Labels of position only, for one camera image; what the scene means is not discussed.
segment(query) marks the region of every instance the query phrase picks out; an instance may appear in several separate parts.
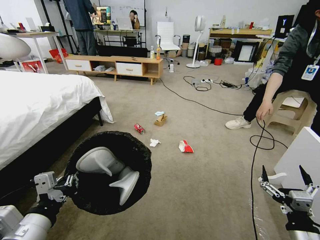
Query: black trash bag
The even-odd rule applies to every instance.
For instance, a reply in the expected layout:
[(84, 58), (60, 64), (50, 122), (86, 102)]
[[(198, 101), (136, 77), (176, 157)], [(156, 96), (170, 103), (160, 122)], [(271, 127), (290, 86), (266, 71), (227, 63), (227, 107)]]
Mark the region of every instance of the black trash bag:
[[(109, 187), (118, 181), (116, 174), (83, 173), (76, 169), (77, 161), (89, 150), (107, 147), (125, 166), (139, 172), (139, 179), (126, 203), (120, 206), (120, 192), (117, 187)], [(97, 215), (110, 215), (122, 212), (135, 204), (147, 192), (151, 179), (151, 151), (130, 133), (101, 132), (83, 141), (73, 152), (64, 176), (75, 174), (78, 192), (70, 196), (74, 204), (87, 212)]]

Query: white bedsheet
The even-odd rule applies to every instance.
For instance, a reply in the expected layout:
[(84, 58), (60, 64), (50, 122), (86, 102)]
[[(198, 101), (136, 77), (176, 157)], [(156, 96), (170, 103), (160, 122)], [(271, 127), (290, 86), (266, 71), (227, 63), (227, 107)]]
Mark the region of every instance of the white bedsheet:
[(113, 123), (104, 95), (88, 77), (0, 71), (0, 170), (95, 97), (102, 119)]

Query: standing person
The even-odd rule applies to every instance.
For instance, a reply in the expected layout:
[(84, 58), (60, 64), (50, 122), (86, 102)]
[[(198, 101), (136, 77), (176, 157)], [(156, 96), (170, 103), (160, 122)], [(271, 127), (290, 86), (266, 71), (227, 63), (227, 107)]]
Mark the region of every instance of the standing person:
[(257, 88), (243, 116), (227, 122), (225, 126), (232, 130), (250, 128), (255, 117), (263, 120), (273, 110), (277, 111), (272, 107), (272, 99), (278, 93), (295, 89), (308, 92), (317, 104), (317, 114), (311, 128), (320, 136), (319, 60), (320, 1), (310, 0), (300, 23), (283, 44), (268, 83)]
[(135, 10), (131, 10), (129, 17), (131, 20), (132, 29), (140, 29), (140, 22), (138, 19), (138, 13)]
[(92, 6), (90, 0), (63, 0), (63, 3), (76, 30), (81, 55), (95, 56), (96, 39), (89, 12), (96, 13), (97, 6)]

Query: standing fan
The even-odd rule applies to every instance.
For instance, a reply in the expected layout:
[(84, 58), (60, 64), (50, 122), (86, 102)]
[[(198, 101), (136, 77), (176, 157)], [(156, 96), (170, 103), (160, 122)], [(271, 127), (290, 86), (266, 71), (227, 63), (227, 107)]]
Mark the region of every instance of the standing fan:
[(195, 64), (194, 61), (196, 60), (196, 54), (197, 54), (199, 39), (201, 38), (201, 36), (202, 36), (202, 34), (204, 32), (205, 26), (206, 26), (205, 17), (204, 16), (200, 16), (200, 15), (197, 16), (196, 17), (196, 22), (195, 22), (195, 25), (194, 25), (194, 30), (196, 32), (200, 31), (200, 35), (199, 35), (199, 37), (197, 39), (196, 47), (194, 49), (193, 62), (187, 64), (187, 67), (189, 67), (189, 68), (198, 68), (198, 67), (200, 67), (200, 64)]

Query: blue shirt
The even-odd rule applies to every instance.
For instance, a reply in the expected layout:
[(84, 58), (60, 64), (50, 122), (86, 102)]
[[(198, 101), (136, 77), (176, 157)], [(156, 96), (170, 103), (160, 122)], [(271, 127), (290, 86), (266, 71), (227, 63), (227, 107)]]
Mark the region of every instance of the blue shirt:
[(70, 14), (75, 30), (93, 30), (89, 16), (95, 12), (90, 0), (63, 0), (64, 7)]

